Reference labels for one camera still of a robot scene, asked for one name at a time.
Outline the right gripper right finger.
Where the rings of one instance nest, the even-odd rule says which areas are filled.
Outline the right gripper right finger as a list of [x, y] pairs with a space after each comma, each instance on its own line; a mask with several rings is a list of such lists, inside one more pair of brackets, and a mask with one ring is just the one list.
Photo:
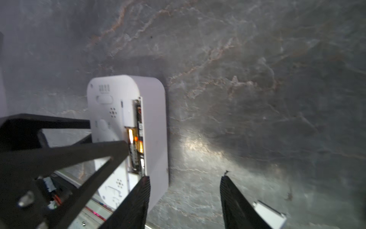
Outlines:
[[226, 229], [271, 229], [226, 175], [221, 178], [220, 196]]

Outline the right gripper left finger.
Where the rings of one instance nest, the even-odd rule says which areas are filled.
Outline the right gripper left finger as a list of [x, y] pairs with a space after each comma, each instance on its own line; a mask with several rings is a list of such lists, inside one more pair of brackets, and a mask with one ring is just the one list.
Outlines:
[[144, 229], [150, 201], [150, 178], [144, 176], [101, 229]]

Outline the white alarm device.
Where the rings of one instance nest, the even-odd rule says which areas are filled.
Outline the white alarm device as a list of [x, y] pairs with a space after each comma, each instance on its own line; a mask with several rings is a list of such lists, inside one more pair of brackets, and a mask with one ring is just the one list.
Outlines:
[[[143, 173], [132, 172], [127, 127], [137, 128], [135, 101], [141, 101], [143, 137], [139, 137]], [[150, 178], [149, 208], [169, 186], [166, 99], [156, 78], [118, 75], [93, 78], [87, 87], [93, 143], [125, 141], [128, 157], [99, 187], [102, 202], [115, 210], [143, 176]]]

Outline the AA battery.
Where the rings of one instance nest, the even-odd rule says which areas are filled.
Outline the AA battery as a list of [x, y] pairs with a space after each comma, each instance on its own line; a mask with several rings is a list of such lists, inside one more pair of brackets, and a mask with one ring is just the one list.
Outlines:
[[143, 137], [143, 123], [142, 123], [142, 108], [141, 108], [141, 101], [135, 101], [135, 108], [136, 108], [136, 116], [137, 116], [137, 127], [138, 127], [138, 135], [139, 137]]
[[142, 153], [140, 152], [140, 143], [137, 128], [127, 127], [127, 135], [132, 172], [141, 175], [143, 173], [143, 168], [141, 164]]

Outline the white battery cover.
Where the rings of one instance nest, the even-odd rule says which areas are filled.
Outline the white battery cover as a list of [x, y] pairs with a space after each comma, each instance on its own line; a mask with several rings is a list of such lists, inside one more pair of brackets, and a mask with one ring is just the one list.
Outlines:
[[278, 212], [259, 200], [253, 202], [253, 208], [272, 229], [282, 229], [287, 221], [287, 216], [284, 213]]

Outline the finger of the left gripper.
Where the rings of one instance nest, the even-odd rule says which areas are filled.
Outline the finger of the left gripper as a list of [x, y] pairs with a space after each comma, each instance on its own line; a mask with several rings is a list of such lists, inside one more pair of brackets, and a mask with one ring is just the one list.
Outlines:
[[36, 114], [1, 118], [1, 152], [42, 148], [48, 142], [43, 129], [90, 129], [90, 121]]
[[[1, 228], [66, 229], [96, 190], [127, 158], [124, 141], [1, 153]], [[36, 178], [98, 158], [109, 160], [60, 207], [48, 208]]]

